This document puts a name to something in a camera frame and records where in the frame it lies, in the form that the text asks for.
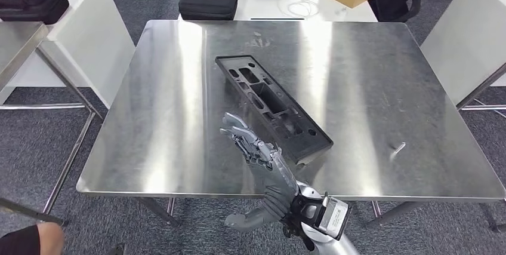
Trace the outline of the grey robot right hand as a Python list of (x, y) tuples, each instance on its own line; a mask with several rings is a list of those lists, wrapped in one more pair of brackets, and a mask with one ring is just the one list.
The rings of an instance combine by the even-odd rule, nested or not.
[(220, 133), (230, 138), (240, 150), (254, 177), (255, 186), (263, 191), (259, 206), (244, 214), (228, 215), (225, 225), (247, 232), (282, 220), (299, 194), (299, 187), (281, 148), (262, 141), (237, 115), (226, 112), (223, 124), (225, 127), (220, 129)]

